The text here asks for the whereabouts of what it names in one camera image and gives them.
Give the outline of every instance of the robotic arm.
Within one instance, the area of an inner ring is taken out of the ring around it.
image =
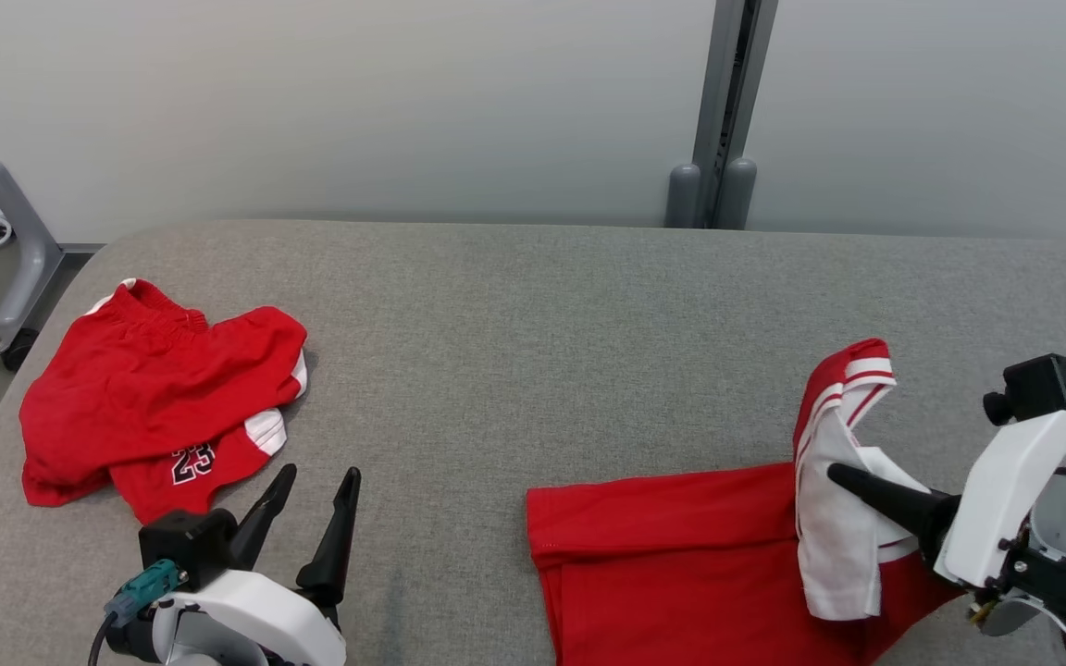
[[[238,525],[225,509],[182,510],[139,531],[147,570],[106,605],[110,649],[174,666],[342,666],[337,605],[343,600],[360,471],[348,469],[314,557],[284,587],[251,571],[295,480],[284,466]]]
[[[1004,635],[1036,615],[1066,650],[1066,358],[1006,368],[985,396],[1001,426],[959,496],[922,493],[843,465],[829,477],[919,539],[923,563],[973,595],[970,620]]]

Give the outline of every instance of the gray table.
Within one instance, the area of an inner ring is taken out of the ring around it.
[[[125,277],[211,320],[273,304],[310,330],[291,502],[258,570],[289,582],[344,469],[365,481],[341,620],[352,663],[553,663],[523,490],[786,459],[825,354],[891,344],[900,388],[859,437],[958,490],[1001,370],[1066,354],[1066,245],[502,225],[224,222],[107,246],[0,409],[0,665],[83,661],[139,570],[113,490],[27,506],[18,402],[68,324]],[[986,639],[953,603],[884,663],[1054,663],[1049,629]],[[134,663],[113,654],[103,663]]]

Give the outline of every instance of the white side panel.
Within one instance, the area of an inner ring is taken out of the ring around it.
[[[748,228],[1066,237],[1066,3],[779,0]]]
[[[179,610],[198,604],[199,611],[225,628],[272,650],[287,662],[312,666],[342,666],[343,636],[307,599],[261,573],[228,570],[198,592],[173,592],[174,607],[156,616],[157,651],[168,652],[169,633]],[[192,636],[177,636],[192,641]]]
[[[940,561],[952,576],[983,586],[998,578],[1014,539],[1066,456],[1066,411],[1001,427],[969,471]]]
[[[0,0],[0,160],[62,243],[232,216],[657,225],[714,0]]]

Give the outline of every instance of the folded red shorts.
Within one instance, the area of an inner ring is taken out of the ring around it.
[[[305,388],[307,330],[262,307],[209,326],[127,279],[72,322],[18,421],[27,501],[59,506],[107,485],[144,522],[207,509],[282,445],[275,406]]]
[[[845,406],[841,418],[849,425],[881,396],[860,374],[846,375],[854,360],[885,355],[875,342],[843,350],[813,372],[820,379],[808,387],[796,446],[826,396]],[[870,366],[855,362],[852,370],[874,372]],[[893,384],[889,371],[879,375],[883,387]],[[840,389],[825,391],[839,383],[863,392],[842,400]],[[804,443],[813,448],[807,438]],[[559,665],[863,666],[958,595],[927,570],[912,543],[874,558],[877,615],[813,616],[817,599],[805,596],[796,538],[795,462],[536,488],[529,491],[528,519]],[[853,518],[850,525],[856,526]],[[804,532],[833,535],[818,527],[805,523]],[[815,553],[818,565],[838,556],[824,539]],[[851,553],[843,548],[841,557]],[[865,583],[855,606],[867,606],[870,573],[856,562],[847,565]]]

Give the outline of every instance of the gray cushion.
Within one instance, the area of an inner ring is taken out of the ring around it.
[[[901,385],[859,437],[959,490],[1002,368],[1066,354],[1066,245],[895,237],[223,222],[107,246],[60,300],[0,409],[0,663],[77,663],[139,570],[113,489],[27,506],[18,402],[68,324],[125,277],[212,321],[262,304],[307,326],[312,386],[291,502],[258,570],[291,583],[348,466],[364,472],[351,663],[553,663],[524,538],[532,486],[786,459],[804,380],[876,336]],[[83,442],[81,445],[95,445]],[[1040,622],[986,639],[953,603],[884,663],[1054,663]],[[104,655],[103,663],[134,663]]]

